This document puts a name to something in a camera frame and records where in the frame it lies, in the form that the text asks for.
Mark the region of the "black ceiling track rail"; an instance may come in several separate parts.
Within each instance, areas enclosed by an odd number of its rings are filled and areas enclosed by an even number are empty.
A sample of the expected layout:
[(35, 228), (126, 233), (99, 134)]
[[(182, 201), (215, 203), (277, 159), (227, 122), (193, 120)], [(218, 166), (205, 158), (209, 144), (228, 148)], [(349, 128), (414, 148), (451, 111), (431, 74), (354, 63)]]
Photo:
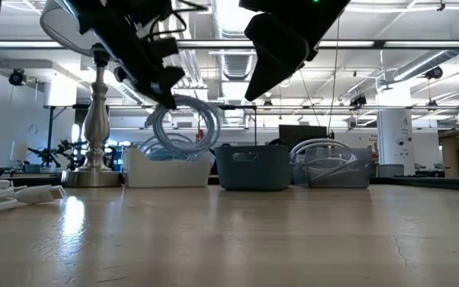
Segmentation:
[[(221, 110), (235, 110), (235, 109), (252, 109), (252, 110), (326, 110), (326, 111), (357, 111), (357, 110), (420, 110), (427, 112), (436, 112), (443, 110), (456, 110), (459, 111), (459, 105), (438, 105), (438, 106), (425, 106), (425, 105), (407, 105), (407, 106), (391, 106), (391, 105), (363, 105), (363, 106), (346, 106), (346, 105), (232, 105), (232, 104), (216, 104), (213, 105)], [(109, 109), (147, 109), (155, 108), (155, 105), (106, 105)]]

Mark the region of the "white round column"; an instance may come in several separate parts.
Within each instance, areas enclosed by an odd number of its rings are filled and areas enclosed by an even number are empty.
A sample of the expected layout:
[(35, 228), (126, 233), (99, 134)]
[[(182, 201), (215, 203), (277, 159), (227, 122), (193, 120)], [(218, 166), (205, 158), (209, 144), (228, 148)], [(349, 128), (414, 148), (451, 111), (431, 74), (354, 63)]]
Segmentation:
[(404, 175), (414, 175), (411, 111), (386, 109), (378, 113), (379, 163), (403, 165)]

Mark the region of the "white plastic bin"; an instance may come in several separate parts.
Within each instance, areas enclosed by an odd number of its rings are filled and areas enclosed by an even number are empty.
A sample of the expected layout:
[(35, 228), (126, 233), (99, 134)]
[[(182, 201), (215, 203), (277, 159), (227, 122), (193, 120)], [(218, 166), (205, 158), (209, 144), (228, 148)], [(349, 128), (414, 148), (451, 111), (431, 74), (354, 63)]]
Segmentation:
[(124, 151), (124, 183), (133, 188), (204, 187), (208, 183), (213, 155), (204, 153), (194, 162), (153, 161), (140, 150)]

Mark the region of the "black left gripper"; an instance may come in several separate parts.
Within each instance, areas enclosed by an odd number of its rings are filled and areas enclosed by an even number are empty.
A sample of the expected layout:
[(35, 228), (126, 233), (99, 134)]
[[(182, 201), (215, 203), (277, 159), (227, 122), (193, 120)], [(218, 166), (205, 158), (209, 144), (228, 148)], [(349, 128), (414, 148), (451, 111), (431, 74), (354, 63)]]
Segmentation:
[(165, 66), (163, 58), (179, 52), (175, 38), (149, 41), (138, 38), (131, 24), (115, 11), (93, 11), (80, 18), (80, 31), (93, 32), (106, 50), (123, 66), (133, 87), (166, 108), (176, 109), (172, 93), (185, 73)]

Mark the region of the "teal plastic bin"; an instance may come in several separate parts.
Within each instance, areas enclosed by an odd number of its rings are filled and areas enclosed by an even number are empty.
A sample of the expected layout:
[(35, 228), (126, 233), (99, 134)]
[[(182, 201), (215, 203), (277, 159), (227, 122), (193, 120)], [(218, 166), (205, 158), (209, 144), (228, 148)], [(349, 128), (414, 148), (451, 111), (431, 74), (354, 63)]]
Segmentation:
[(217, 147), (220, 186), (227, 191), (282, 191), (292, 182), (283, 145)]

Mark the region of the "clear plastic bin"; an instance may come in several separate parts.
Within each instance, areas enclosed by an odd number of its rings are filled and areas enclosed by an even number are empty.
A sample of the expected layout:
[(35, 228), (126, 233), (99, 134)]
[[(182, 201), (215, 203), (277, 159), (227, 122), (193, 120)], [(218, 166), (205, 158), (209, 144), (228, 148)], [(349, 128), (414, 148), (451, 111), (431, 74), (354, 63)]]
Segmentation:
[(296, 156), (293, 183), (306, 188), (357, 188), (370, 185), (370, 147), (310, 147)]

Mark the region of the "black computer monitor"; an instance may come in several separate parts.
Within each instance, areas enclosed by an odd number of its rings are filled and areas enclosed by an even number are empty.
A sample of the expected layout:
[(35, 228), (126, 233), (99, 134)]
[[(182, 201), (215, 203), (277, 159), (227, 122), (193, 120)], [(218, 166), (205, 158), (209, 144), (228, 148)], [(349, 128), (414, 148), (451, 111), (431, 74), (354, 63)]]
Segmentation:
[(297, 144), (311, 139), (323, 139), (328, 135), (324, 126), (309, 125), (280, 125), (279, 138), (282, 139), (288, 150), (291, 151)]

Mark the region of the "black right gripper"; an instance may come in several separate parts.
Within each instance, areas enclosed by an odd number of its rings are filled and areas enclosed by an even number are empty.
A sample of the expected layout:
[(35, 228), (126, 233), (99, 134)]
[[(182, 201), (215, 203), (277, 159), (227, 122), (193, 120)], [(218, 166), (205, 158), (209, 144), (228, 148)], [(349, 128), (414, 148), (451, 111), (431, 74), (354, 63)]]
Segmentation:
[(245, 28), (257, 62), (245, 99), (256, 100), (316, 55), (316, 47), (351, 0), (239, 0), (257, 12)]

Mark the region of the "silver table lamp white shade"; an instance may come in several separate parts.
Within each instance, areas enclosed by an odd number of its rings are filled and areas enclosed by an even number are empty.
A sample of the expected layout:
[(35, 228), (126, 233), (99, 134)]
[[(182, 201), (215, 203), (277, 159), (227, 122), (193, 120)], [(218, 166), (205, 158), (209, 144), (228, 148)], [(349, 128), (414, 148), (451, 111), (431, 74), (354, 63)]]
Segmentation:
[(80, 31), (84, 20), (75, 7), (86, 0), (46, 0), (40, 18), (44, 32), (54, 41), (74, 52), (92, 57), (95, 64), (95, 80), (91, 83), (91, 103), (84, 118), (83, 134), (88, 150), (81, 167), (62, 173), (64, 187), (118, 187), (121, 174), (104, 164), (104, 145), (109, 138), (109, 119), (106, 108), (108, 86), (104, 83), (104, 72), (110, 54), (95, 36)]

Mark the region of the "black overhead frame beam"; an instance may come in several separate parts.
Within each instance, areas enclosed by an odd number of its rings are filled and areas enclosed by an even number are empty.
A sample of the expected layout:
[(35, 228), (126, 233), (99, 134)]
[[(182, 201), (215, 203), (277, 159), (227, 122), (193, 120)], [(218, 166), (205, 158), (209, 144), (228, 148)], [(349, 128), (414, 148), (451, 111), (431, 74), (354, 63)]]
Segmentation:
[[(180, 49), (252, 49), (249, 40), (178, 40)], [(380, 50), (412, 49), (441, 50), (459, 49), (459, 40), (324, 40), (318, 44), (319, 49)], [(65, 49), (55, 41), (0, 41), (0, 49)]]

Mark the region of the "grey waste bin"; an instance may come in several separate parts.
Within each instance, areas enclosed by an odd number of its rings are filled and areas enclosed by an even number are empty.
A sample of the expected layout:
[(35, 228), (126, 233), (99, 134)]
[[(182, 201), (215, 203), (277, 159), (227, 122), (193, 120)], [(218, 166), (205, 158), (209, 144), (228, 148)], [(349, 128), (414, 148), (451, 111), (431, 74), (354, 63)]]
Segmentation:
[(377, 176), (380, 178), (404, 176), (404, 166), (402, 164), (379, 164)]

